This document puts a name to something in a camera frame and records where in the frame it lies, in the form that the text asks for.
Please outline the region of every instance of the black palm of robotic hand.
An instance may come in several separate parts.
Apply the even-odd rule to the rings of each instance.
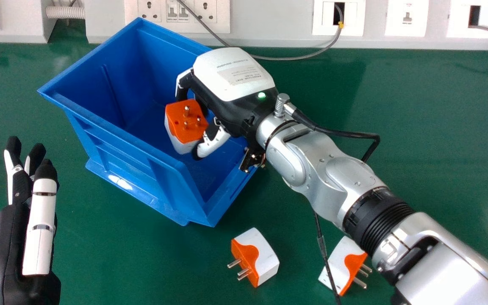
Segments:
[[[20,161],[22,144],[4,151],[8,206],[0,210],[0,305],[58,305],[61,282],[52,272],[58,174],[37,143]]]

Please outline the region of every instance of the metal prong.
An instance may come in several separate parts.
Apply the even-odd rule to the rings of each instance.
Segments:
[[[361,286],[363,289],[366,289],[366,283],[365,283],[365,282],[363,282],[362,280],[359,280],[358,278],[356,278],[356,277],[355,277],[355,278],[353,278],[353,281],[354,281],[354,282],[355,282],[357,285]]]
[[[236,259],[232,263],[227,264],[227,268],[231,269],[232,267],[240,264],[240,262],[242,262],[240,259]]]
[[[246,274],[247,272],[249,272],[250,269],[246,268],[244,270],[241,270],[239,273],[237,273],[236,275],[238,276],[242,276],[243,274]]]
[[[362,275],[364,275],[364,277],[368,277],[368,273],[367,273],[367,272],[365,272],[365,271],[364,271],[364,270],[362,270],[362,269],[359,269],[359,273],[360,273],[360,274],[362,274]]]
[[[361,268],[368,273],[372,273],[372,268],[368,267],[367,265],[362,265]]]
[[[244,280],[245,278],[247,278],[247,277],[248,277],[248,275],[250,275],[250,273],[251,273],[251,272],[250,272],[250,269],[244,269],[244,270],[242,270],[241,272],[239,272],[239,273],[237,274],[237,275],[238,275],[238,277],[237,277],[236,279],[237,279],[237,280]]]

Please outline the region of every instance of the blue container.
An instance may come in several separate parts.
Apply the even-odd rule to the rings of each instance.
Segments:
[[[182,226],[215,226],[255,171],[238,169],[244,139],[195,161],[165,131],[177,75],[209,50],[136,19],[39,89],[65,111],[87,169]]]

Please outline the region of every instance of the green table surface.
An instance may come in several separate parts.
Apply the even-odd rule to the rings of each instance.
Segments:
[[[53,270],[62,304],[332,304],[312,210],[276,171],[258,170],[215,228],[182,227],[84,168],[64,112],[39,87],[93,50],[83,22],[59,22],[45,45],[0,44],[0,208],[3,149],[17,135],[40,141],[60,178]],[[274,56],[309,50],[248,48]],[[329,50],[305,61],[261,62],[277,88],[318,123],[371,131],[382,143],[369,164],[415,210],[488,258],[488,52]],[[368,141],[336,139],[358,156]],[[230,240],[257,227],[280,268],[258,289],[236,280]],[[323,221],[329,252],[343,236]],[[389,304],[376,272],[344,305]]]

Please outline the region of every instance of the robotic hand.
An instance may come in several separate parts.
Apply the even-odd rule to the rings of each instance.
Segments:
[[[221,48],[198,56],[177,79],[177,100],[186,99],[188,89],[216,117],[217,133],[205,133],[194,155],[208,156],[226,133],[245,137],[249,150],[241,170],[268,160],[317,214],[370,255],[395,286],[393,305],[488,305],[488,261],[391,193],[367,164],[339,150],[329,130],[278,94],[249,54]]]
[[[8,206],[0,210],[0,305],[58,305],[61,282],[52,272],[58,174],[37,143],[20,161],[21,143],[4,151]]]

